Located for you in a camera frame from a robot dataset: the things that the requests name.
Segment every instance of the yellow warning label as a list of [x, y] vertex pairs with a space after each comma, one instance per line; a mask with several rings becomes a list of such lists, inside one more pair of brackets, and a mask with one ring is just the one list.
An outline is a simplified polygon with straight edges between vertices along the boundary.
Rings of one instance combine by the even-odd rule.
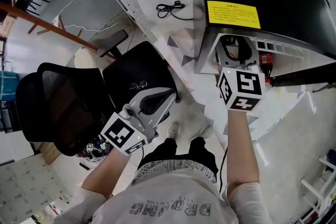
[[208, 1], [209, 22], [260, 29], [257, 8], [229, 2]]

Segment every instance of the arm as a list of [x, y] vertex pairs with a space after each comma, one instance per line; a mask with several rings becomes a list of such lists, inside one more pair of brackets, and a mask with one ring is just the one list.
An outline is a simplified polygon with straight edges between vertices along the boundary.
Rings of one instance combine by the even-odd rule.
[[228, 111], [227, 196], [244, 183], [259, 182], [259, 168], [254, 154], [246, 113]]
[[111, 196], [129, 159], [114, 148], [75, 191], [67, 210], [52, 224], [90, 222], [94, 212]]
[[82, 188], [94, 193], [100, 193], [108, 199], [129, 159], [130, 156], [125, 156], [114, 148], [97, 168], [88, 175], [82, 184]]

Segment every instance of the white floor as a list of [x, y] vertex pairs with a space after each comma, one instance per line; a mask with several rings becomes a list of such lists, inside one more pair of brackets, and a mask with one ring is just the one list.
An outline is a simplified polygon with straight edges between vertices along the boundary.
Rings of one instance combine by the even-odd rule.
[[[187, 152], [189, 139], [207, 124], [179, 79], [176, 79], [176, 84], [181, 91], [182, 102], [173, 105], [171, 116], [159, 125], [159, 137], [145, 146], [145, 154], [164, 141], [166, 128], [173, 121], [180, 122], [182, 127], [182, 134], [177, 140], [178, 154]], [[310, 91], [317, 87], [308, 86]], [[309, 182], [317, 179], [323, 169], [318, 157], [336, 146], [336, 91], [331, 89], [309, 94], [268, 134], [254, 142], [261, 188], [274, 223], [289, 223], [292, 218], [297, 219], [308, 210], [309, 207], [302, 199], [307, 190], [300, 184], [300, 179], [305, 178]], [[207, 141], [206, 148], [215, 154], [217, 167], [220, 168], [224, 151], [215, 135]], [[114, 194], [128, 186], [141, 155], [141, 151], [132, 155]], [[88, 175], [78, 163], [79, 159], [76, 157], [60, 156], [52, 164], [72, 194], [75, 187]], [[74, 170], [76, 176], [69, 177], [69, 174], [74, 174]], [[223, 183], [226, 184], [226, 162], [223, 167]]]

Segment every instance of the shoe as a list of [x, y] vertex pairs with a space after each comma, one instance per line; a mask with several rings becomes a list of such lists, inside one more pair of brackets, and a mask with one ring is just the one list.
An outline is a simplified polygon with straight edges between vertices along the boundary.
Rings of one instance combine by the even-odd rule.
[[206, 141], [210, 136], [212, 136], [211, 126], [207, 125], [207, 126], [204, 126], [198, 134], [192, 137], [189, 142], [191, 143], [192, 140], [198, 137], [201, 137]]
[[173, 122], [171, 125], [169, 125], [167, 129], [167, 138], [172, 138], [176, 140], [177, 136], [180, 133], [180, 125], [177, 122]]

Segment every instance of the white t-shirt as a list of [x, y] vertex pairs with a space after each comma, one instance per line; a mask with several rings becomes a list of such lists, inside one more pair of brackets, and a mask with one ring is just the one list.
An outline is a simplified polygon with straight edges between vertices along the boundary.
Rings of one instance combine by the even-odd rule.
[[176, 162], [159, 161], [151, 163], [151, 171], [144, 165], [136, 181], [108, 200], [79, 188], [54, 224], [271, 223], [258, 183], [240, 185], [227, 200], [209, 179], [210, 173], [190, 162], [174, 169]]

